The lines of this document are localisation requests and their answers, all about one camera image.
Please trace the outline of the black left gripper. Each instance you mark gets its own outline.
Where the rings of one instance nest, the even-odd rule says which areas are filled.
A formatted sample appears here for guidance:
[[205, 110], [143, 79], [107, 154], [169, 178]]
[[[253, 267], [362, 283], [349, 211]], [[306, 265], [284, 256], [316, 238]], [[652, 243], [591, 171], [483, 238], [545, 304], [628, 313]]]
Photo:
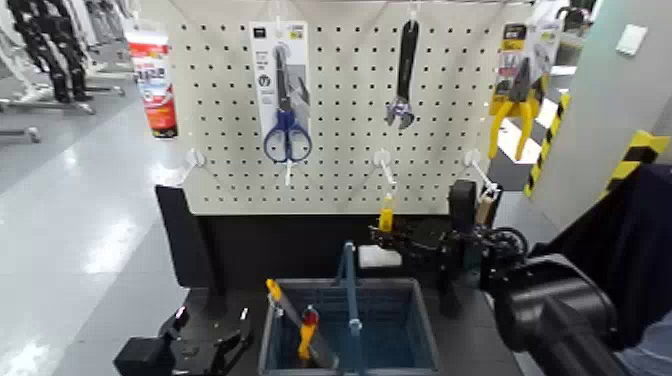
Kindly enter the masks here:
[[157, 337], [131, 337], [113, 360], [118, 374], [219, 375], [232, 370], [253, 343], [248, 307], [240, 312], [238, 328], [226, 338], [180, 337], [189, 318], [188, 308], [182, 305], [160, 326]]

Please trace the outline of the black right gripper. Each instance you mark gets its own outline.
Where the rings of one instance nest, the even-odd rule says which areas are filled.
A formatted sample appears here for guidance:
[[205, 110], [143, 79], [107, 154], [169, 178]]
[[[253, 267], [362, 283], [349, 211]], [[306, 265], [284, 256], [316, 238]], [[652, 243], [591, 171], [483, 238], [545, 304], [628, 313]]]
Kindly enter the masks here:
[[470, 232], [450, 230], [440, 241], [440, 227], [433, 222], [403, 224], [391, 231], [369, 225], [374, 243], [375, 264], [403, 264], [405, 260], [424, 262], [437, 254], [437, 282], [440, 313], [459, 316], [462, 305], [455, 282], [470, 270], [478, 269], [482, 253], [489, 247], [493, 232], [476, 226]]

